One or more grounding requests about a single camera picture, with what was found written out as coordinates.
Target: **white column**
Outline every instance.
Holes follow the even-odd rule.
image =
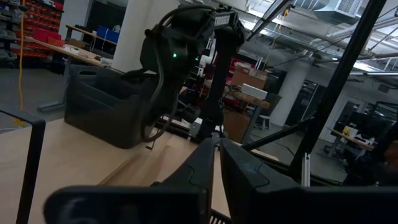
[[[285,124],[310,69],[311,63],[306,61],[299,60],[291,65],[279,92],[282,99],[271,114],[271,123],[278,126]]]
[[[112,67],[123,72],[142,68],[139,57],[145,30],[178,5],[177,0],[129,0]]]

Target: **black robotic arm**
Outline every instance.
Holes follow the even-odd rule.
[[[223,122],[218,101],[224,91],[231,57],[244,43],[244,28],[238,13],[230,7],[180,7],[168,13],[152,30],[146,30],[140,58],[143,69],[122,77],[127,79],[137,73],[141,77],[151,76],[145,74],[148,70],[159,75],[159,79],[152,81],[154,91],[147,105],[147,116],[141,122],[143,141],[156,140],[170,124],[171,119],[155,136],[148,136],[159,117],[165,113],[174,116],[178,93],[213,33],[219,59],[209,98],[200,115],[205,121],[200,131],[202,138],[209,137],[215,126]]]

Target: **cardboard box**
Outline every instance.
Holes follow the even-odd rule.
[[[83,49],[86,45],[88,45],[86,42],[83,42],[81,40],[76,40],[73,38],[67,38],[65,40],[65,42],[69,45],[73,45],[73,46],[81,48],[81,49]]]
[[[224,113],[223,131],[228,133],[228,139],[241,143],[249,123],[250,117],[248,115],[228,111]]]
[[[262,90],[267,81],[267,72],[256,70],[254,68],[236,66],[234,77],[232,78],[231,85],[247,84]]]

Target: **red storage bin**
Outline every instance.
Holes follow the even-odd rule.
[[[33,33],[33,39],[47,43],[49,32],[45,29],[36,28]]]
[[[62,39],[62,36],[60,34],[40,28],[36,28],[33,34],[33,39],[46,43],[49,41],[49,37],[53,38],[53,40]]]
[[[49,44],[57,46],[57,47],[63,47],[65,45],[65,41],[63,40],[56,40],[52,37],[49,37]]]
[[[63,9],[63,4],[61,4],[61,3],[59,3],[59,2],[54,2],[54,4],[55,4],[55,7],[56,7],[57,9],[59,9],[59,10],[62,10],[62,9]]]

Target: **desk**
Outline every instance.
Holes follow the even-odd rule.
[[[331,129],[330,131],[335,133],[337,135],[337,137],[336,137],[336,140],[334,141],[332,147],[330,148],[330,151],[329,151],[329,154],[328,154],[329,157],[332,157],[333,154],[336,152],[337,145],[341,141],[341,138],[344,138],[344,139],[346,139],[346,140],[348,140],[350,142],[353,142],[353,143],[357,144],[359,147],[361,147],[363,149],[361,154],[364,154],[366,152],[366,150],[367,151],[373,151],[373,149],[374,149],[374,146],[370,146],[368,144],[365,144],[365,143],[361,142],[360,140],[352,138],[351,136],[347,136],[347,135],[345,135],[345,134],[343,134],[343,133],[341,133],[341,132],[339,132],[337,130]]]
[[[35,39],[31,38],[31,37],[26,37],[26,39],[29,40],[29,41],[35,42],[36,44],[43,45],[44,47],[48,47],[48,48],[50,48],[52,50],[55,50],[57,52],[60,52],[62,54],[67,55],[68,59],[67,59],[67,62],[65,64],[65,71],[63,72],[63,76],[64,77],[68,77],[69,76],[70,65],[72,63],[72,58],[81,60],[83,62],[92,64],[92,65],[95,65],[97,67],[101,67],[101,68],[105,68],[106,67],[106,65],[100,63],[100,61],[95,60],[95,57],[98,56],[98,55],[96,55],[94,53],[91,53],[91,52],[88,52],[86,50],[79,49],[79,48],[78,48],[79,49],[79,53],[78,54],[71,52],[70,48],[77,48],[75,46],[65,44],[64,47],[57,47],[57,46],[54,46],[54,45],[51,45],[51,44],[48,44],[48,43],[45,43],[45,42],[41,42],[39,40],[35,40]],[[39,112],[48,112],[48,111],[60,110],[64,106],[65,106],[65,97],[62,97],[62,100],[57,101],[57,102],[48,103],[46,105],[41,105],[41,106],[39,106],[37,108],[37,110]]]
[[[249,143],[249,137],[250,137],[250,133],[252,132],[254,125],[256,124],[256,121],[258,119],[258,117],[260,116],[260,112],[262,109],[268,109],[271,104],[261,100],[259,98],[256,98],[254,96],[251,95],[247,95],[245,93],[241,93],[239,91],[235,91],[235,90],[229,90],[228,87],[225,87],[225,93],[228,95],[233,96],[234,98],[238,99],[238,100],[243,100],[247,103],[253,104],[256,106],[253,115],[251,116],[250,122],[248,124],[248,127],[246,128],[244,135],[243,135],[243,139],[242,139],[242,143],[243,144],[247,144]]]
[[[97,39],[104,40],[104,41],[106,41],[106,42],[108,42],[108,43],[110,43],[110,44],[114,44],[114,45],[117,45],[117,44],[118,44],[118,43],[115,43],[115,42],[113,42],[113,41],[106,40],[106,39],[104,39],[104,38],[102,38],[102,37],[98,37],[97,35],[94,35],[92,32],[87,32],[87,31],[85,31],[85,30],[79,29],[79,28],[74,27],[74,26],[67,25],[67,28],[68,28],[68,31],[67,31],[67,38],[71,38],[71,37],[72,37],[72,31],[75,30],[75,31],[77,31],[77,32],[81,32],[81,33],[83,33],[83,34],[87,34],[87,35],[90,35],[90,36],[92,36],[92,37],[95,37],[95,38],[97,38]]]
[[[0,217],[15,223],[31,128],[0,134]],[[44,223],[42,206],[54,191],[70,185],[149,186],[163,181],[197,148],[170,133],[155,142],[153,150],[140,144],[118,149],[63,122],[47,123],[29,223]],[[263,152],[261,156],[277,159]],[[229,216],[216,153],[212,209]]]

